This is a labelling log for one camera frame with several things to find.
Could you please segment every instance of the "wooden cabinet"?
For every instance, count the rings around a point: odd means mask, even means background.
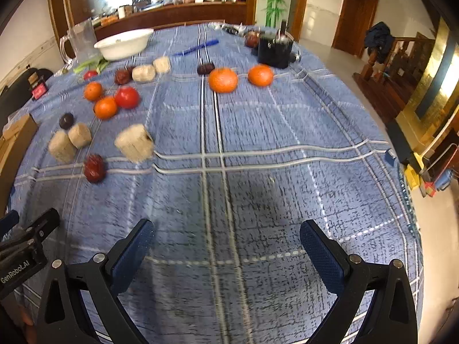
[[[247,4],[191,3],[167,5],[145,12],[135,13],[104,27],[97,27],[97,40],[140,28],[167,28],[184,24],[225,21],[231,24],[247,23]]]

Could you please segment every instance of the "black container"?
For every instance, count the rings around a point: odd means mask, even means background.
[[[276,34],[260,36],[258,44],[258,62],[275,68],[287,68],[293,41],[289,38],[276,38]]]

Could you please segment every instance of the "blue plaid tablecloth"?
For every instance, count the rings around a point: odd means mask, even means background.
[[[247,80],[256,58],[242,38],[181,26],[155,32],[143,52],[110,64],[96,80],[113,94],[116,69],[211,39],[220,43],[171,57],[171,72],[153,82],[132,83],[141,104],[106,121],[83,98],[80,76],[51,78],[47,95],[14,119],[30,113],[40,125],[14,183],[11,205],[21,226],[56,208],[61,226],[44,250],[70,264],[107,252],[140,218],[153,221],[154,247],[119,296],[150,343],[304,343],[336,298],[301,248],[306,219],[366,261],[401,259],[419,321],[422,252],[399,167],[385,162],[389,144],[375,122],[316,56],[302,50],[300,63],[275,69],[273,84],[258,88]],[[197,75],[207,61],[237,72],[233,93],[215,94]],[[62,165],[47,144],[65,112],[87,123],[93,140]],[[155,142],[154,157],[141,164],[113,143],[136,123]],[[107,162],[100,184],[82,175],[88,154]],[[35,317],[46,273],[16,290]],[[344,342],[353,340],[370,299],[367,293]]]

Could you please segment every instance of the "orange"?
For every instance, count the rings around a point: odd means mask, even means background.
[[[103,94],[104,88],[102,88],[102,85],[97,81],[90,82],[86,85],[83,92],[84,97],[88,101],[97,101]]]
[[[257,87],[267,87],[274,79],[273,71],[265,64],[253,66],[247,75],[249,81]]]
[[[116,114],[118,106],[116,105],[115,98],[104,97],[97,101],[94,106],[95,115],[102,120],[109,119]]]
[[[209,75],[209,86],[217,93],[230,93],[237,87],[237,75],[228,67],[216,68]]]

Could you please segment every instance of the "small jar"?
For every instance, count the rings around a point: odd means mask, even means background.
[[[39,78],[36,72],[28,78],[28,82],[30,83],[33,100],[40,98],[48,91],[46,83],[43,81],[43,76]]]

